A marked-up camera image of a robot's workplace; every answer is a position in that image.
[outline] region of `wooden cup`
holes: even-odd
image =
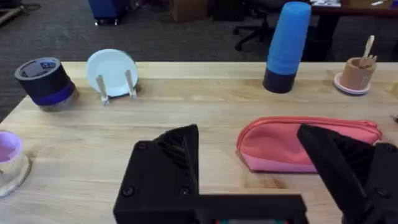
[[[376,63],[370,67],[359,67],[360,57],[350,58],[340,77],[340,84],[352,90],[363,90],[371,81],[372,75],[376,69]]]

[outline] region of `cardboard box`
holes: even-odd
[[[170,0],[175,22],[188,22],[207,17],[207,0]]]

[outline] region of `zipper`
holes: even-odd
[[[335,118],[318,118],[318,117],[308,117],[308,116],[271,116],[271,117],[263,117],[255,119],[254,121],[250,122],[239,134],[238,140],[236,142],[237,147],[240,147],[240,143],[243,137],[249,132],[252,128],[262,124],[269,124],[269,123],[307,123],[307,124],[329,124],[333,126],[348,126],[354,128],[360,128],[365,131],[369,131],[374,133],[381,139],[381,132],[377,128],[377,124],[373,121],[369,120],[343,120],[343,119],[335,119]]]

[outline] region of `blue tape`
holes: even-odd
[[[75,88],[76,88],[75,84],[70,82],[69,85],[65,86],[63,89],[50,96],[45,96],[45,97],[30,96],[30,97],[32,98],[33,102],[39,106],[50,106],[50,105],[55,105],[69,98],[69,96],[72,95],[73,91],[75,91]]]

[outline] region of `gray carpet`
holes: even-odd
[[[0,120],[25,96],[12,76],[22,63],[37,57],[85,61],[103,48],[121,49],[137,61],[265,61],[268,44],[257,41],[233,48],[239,36],[232,35],[244,22],[203,21],[174,23],[168,12],[148,8],[128,14],[121,26],[94,26],[86,0],[26,0],[42,5],[30,16],[21,15],[0,27]],[[270,18],[275,23],[277,18]],[[391,61],[398,40],[396,19],[345,17],[340,20],[329,61],[345,61],[361,55],[370,34],[376,35],[373,52],[379,60]]]

